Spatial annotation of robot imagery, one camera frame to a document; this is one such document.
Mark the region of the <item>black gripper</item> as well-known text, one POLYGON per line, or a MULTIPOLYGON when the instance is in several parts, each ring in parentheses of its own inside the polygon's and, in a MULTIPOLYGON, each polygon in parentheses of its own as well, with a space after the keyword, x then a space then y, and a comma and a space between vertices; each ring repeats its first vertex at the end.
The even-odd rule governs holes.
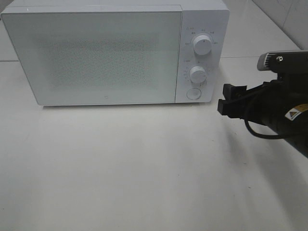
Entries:
MULTIPOLYGON (((225 99, 238 99, 247 86, 223 85, 225 99)), ((241 106, 237 102, 219 99, 218 112, 229 118, 241 118, 241 106)), ((250 122, 269 127, 278 135, 307 135, 308 133, 308 80, 273 80, 263 85, 244 109, 244 123, 252 135, 258 133, 250 122)))

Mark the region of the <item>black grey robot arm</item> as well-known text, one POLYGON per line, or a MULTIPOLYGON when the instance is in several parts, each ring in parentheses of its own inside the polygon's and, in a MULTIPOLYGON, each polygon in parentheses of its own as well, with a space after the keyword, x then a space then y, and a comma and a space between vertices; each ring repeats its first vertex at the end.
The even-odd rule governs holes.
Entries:
POLYGON ((272 80, 248 89, 224 84, 218 112, 242 119, 255 137, 285 140, 303 156, 308 155, 308 95, 272 80))

